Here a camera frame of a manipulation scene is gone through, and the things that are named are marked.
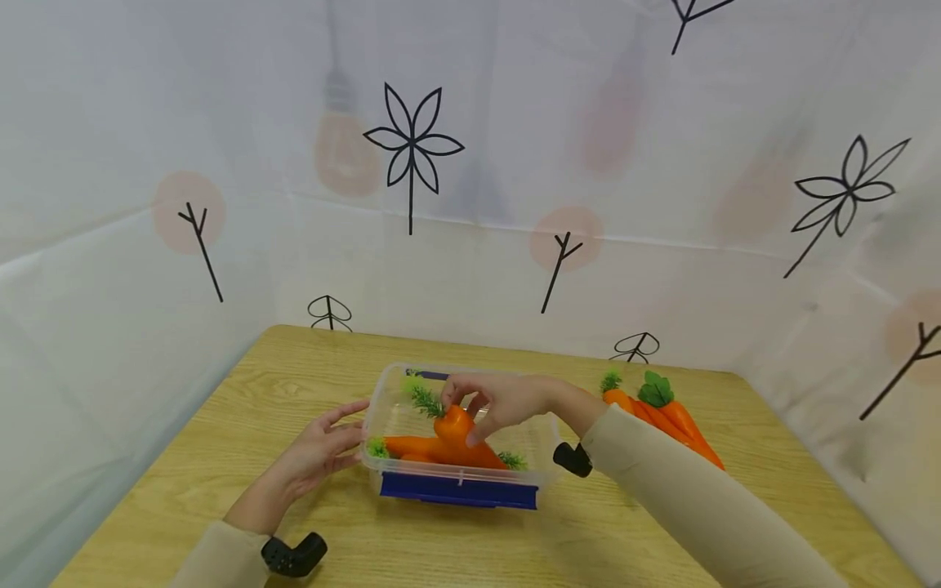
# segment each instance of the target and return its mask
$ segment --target right hand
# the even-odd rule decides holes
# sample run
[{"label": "right hand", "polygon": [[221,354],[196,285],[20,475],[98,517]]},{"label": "right hand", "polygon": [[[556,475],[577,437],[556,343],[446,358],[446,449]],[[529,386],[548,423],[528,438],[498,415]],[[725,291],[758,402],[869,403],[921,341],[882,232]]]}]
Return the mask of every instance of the right hand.
[{"label": "right hand", "polygon": [[472,419],[489,407],[468,434],[468,447],[473,447],[504,427],[550,412],[556,395],[566,386],[570,385],[546,375],[454,373],[444,384],[441,402],[447,409],[473,394],[467,408]]}]

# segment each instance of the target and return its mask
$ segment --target green carrot top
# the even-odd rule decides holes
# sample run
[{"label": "green carrot top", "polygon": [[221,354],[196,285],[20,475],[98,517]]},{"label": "green carrot top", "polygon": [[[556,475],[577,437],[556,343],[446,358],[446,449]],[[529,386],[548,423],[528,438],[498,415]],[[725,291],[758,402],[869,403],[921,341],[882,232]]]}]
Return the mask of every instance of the green carrot top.
[{"label": "green carrot top", "polygon": [[386,441],[382,437],[373,437],[366,441],[366,453],[379,459],[391,459],[389,450],[386,449]]},{"label": "green carrot top", "polygon": [[402,380],[402,390],[411,398],[412,405],[424,413],[429,419],[440,419],[447,411],[441,400],[431,391],[428,380],[419,375],[407,375]]},{"label": "green carrot top", "polygon": [[651,406],[663,408],[673,402],[674,394],[669,379],[647,370],[644,373],[644,385],[637,392],[637,397]]},{"label": "green carrot top", "polygon": [[526,469],[526,460],[520,455],[510,452],[499,452],[497,456],[500,457],[500,461],[512,470],[521,471]]},{"label": "green carrot top", "polygon": [[601,393],[607,392],[610,389],[615,389],[621,385],[621,374],[617,370],[609,370],[604,374],[604,377],[601,378]]}]

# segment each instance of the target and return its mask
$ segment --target bunch of carrots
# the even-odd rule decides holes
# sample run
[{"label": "bunch of carrots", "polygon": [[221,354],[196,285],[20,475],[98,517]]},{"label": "bunch of carrots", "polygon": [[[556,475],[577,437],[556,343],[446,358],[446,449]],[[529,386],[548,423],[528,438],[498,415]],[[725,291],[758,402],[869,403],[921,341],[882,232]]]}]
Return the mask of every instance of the bunch of carrots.
[{"label": "bunch of carrots", "polygon": [[406,375],[402,386],[412,404],[434,419],[435,436],[376,437],[367,444],[372,456],[467,468],[526,469],[523,459],[515,453],[495,453],[485,442],[468,447],[468,433],[473,428],[471,415],[459,405],[445,410],[425,378]]},{"label": "bunch of carrots", "polygon": [[621,376],[615,370],[607,372],[601,379],[601,398],[609,405],[618,405],[642,421],[657,427],[686,447],[699,453],[720,469],[725,469],[722,460],[712,450],[699,431],[693,417],[674,398],[670,380],[648,370],[634,400],[620,389]]}]

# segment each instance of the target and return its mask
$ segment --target black wrist device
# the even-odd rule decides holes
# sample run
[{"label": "black wrist device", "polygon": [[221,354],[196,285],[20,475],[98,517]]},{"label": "black wrist device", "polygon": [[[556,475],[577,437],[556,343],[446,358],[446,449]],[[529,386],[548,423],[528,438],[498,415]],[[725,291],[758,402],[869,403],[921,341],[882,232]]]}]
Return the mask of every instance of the black wrist device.
[{"label": "black wrist device", "polygon": [[262,558],[268,569],[288,578],[304,578],[320,563],[327,554],[327,542],[312,532],[296,548],[289,548],[286,543],[272,537],[262,547]]},{"label": "black wrist device", "polygon": [[580,478],[587,478],[592,470],[591,459],[581,443],[575,449],[568,443],[559,443],[552,453],[552,461]]}]

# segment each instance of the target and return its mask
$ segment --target table surface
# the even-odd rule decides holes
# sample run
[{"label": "table surface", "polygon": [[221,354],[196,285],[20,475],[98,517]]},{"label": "table surface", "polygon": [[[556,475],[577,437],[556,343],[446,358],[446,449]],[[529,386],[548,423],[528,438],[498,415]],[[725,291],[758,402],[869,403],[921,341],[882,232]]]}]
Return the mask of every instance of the table surface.
[{"label": "table surface", "polygon": [[[563,377],[595,389],[643,364],[274,326],[231,371],[53,586],[166,586],[204,528],[312,418],[372,394],[388,364],[414,361]],[[732,373],[658,367],[728,473],[768,503],[852,586],[918,586],[863,515]],[[574,435],[561,424],[563,438]],[[714,586],[632,498],[602,475],[564,472],[538,511],[380,498],[366,468],[332,476],[297,503],[280,535],[316,530],[330,551],[321,586]],[[445,537],[454,540],[445,545]],[[269,586],[297,586],[272,579]]]}]

